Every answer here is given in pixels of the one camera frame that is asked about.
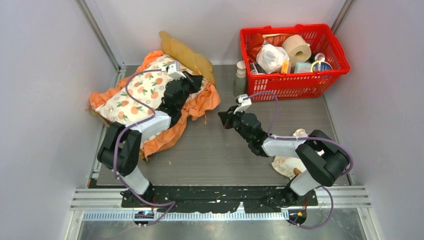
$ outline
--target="orange fabric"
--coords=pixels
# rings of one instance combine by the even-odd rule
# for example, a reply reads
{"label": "orange fabric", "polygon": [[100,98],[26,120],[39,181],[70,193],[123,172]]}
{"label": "orange fabric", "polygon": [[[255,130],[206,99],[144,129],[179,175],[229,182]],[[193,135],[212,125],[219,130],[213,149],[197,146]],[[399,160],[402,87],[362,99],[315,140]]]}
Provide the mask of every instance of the orange fabric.
{"label": "orange fabric", "polygon": [[[150,52],[145,58],[141,66],[137,68],[136,73],[139,73],[146,69],[149,64],[155,61],[156,58],[164,55],[164,52],[161,50],[156,50]],[[94,92],[89,98],[91,107],[95,110],[96,108],[104,105],[110,98],[112,98],[116,93],[121,91],[130,77],[121,79],[117,83],[117,87],[110,88],[105,93]],[[168,130],[161,132],[153,140],[147,142],[143,145],[141,149],[144,152],[144,157],[163,151],[171,148],[177,143],[178,139],[183,135],[184,130],[187,126],[187,118],[191,116],[192,120],[197,120],[199,117],[205,115],[206,110],[212,110],[220,104],[221,99],[217,92],[217,89],[213,84],[207,82],[204,90],[199,93],[199,95],[193,99],[187,101],[182,110],[181,117],[178,122]]]}

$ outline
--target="red basket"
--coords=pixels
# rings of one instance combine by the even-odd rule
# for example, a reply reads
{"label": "red basket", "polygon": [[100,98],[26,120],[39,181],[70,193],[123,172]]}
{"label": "red basket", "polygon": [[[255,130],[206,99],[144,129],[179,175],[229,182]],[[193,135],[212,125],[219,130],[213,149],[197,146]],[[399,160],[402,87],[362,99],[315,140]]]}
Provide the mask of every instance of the red basket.
{"label": "red basket", "polygon": [[[247,48],[253,34],[298,34],[310,44],[312,53],[323,53],[325,61],[333,70],[307,73],[272,73],[251,74]],[[293,27],[271,26],[243,28],[240,30],[241,54],[246,63],[247,94],[261,91],[273,92],[281,99],[317,98],[321,96],[341,75],[347,74],[351,67],[345,58],[342,46],[326,24],[298,24]],[[252,98],[252,101],[273,100],[271,94],[262,94]]]}

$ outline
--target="pillow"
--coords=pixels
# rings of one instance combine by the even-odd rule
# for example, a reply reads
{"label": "pillow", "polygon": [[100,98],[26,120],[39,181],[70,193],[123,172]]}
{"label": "pillow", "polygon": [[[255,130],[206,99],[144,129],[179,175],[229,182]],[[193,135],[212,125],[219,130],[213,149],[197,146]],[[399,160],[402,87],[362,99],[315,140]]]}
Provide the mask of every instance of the pillow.
{"label": "pillow", "polygon": [[[164,54],[150,63],[146,70],[162,69],[173,61],[173,58]],[[180,67],[181,71],[187,71],[193,74],[193,71],[182,64],[180,64]],[[165,92],[165,85],[172,80],[173,79],[169,77],[166,72],[155,71],[143,73],[132,79],[128,85],[128,92],[134,98],[156,109],[161,104],[161,99]],[[203,79],[200,91],[190,94],[187,101],[199,95],[205,89],[205,84],[206,80]],[[105,104],[97,107],[95,111],[111,122],[119,122],[124,125],[139,121],[152,114],[150,109],[132,100],[130,96],[127,95],[125,88],[117,92],[113,97],[107,100]],[[160,133],[161,132],[158,132],[150,136],[140,147],[142,148],[144,143],[153,140]]]}

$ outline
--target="white bottle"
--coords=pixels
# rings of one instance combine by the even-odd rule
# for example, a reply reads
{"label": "white bottle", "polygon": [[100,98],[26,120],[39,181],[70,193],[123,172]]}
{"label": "white bottle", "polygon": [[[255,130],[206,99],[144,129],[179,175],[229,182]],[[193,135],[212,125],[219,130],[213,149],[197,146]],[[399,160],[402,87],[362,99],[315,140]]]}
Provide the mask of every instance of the white bottle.
{"label": "white bottle", "polygon": [[237,73],[234,78],[234,96],[246,93],[246,64],[245,61],[237,62]]}

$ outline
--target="black bracket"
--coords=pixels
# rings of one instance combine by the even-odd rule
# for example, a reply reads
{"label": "black bracket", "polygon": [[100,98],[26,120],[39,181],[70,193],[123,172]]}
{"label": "black bracket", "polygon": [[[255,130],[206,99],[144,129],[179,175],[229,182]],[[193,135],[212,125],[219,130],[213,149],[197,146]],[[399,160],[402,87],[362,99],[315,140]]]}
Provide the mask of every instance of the black bracket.
{"label": "black bracket", "polygon": [[[314,130],[309,137],[330,138],[320,130]],[[317,152],[324,150],[320,156]],[[299,145],[296,153],[312,178],[319,184],[331,187],[349,165],[346,152],[334,144],[324,141],[307,140]]]}
{"label": "black bracket", "polygon": [[[113,122],[104,136],[104,140],[97,154],[97,160],[105,165],[108,169],[114,168],[114,152],[118,135],[124,130],[125,125],[119,122]],[[142,134],[137,130],[129,129],[126,131],[120,142],[125,141],[122,148],[118,148],[117,155],[117,171],[123,177],[132,173],[139,162],[140,144]]]}

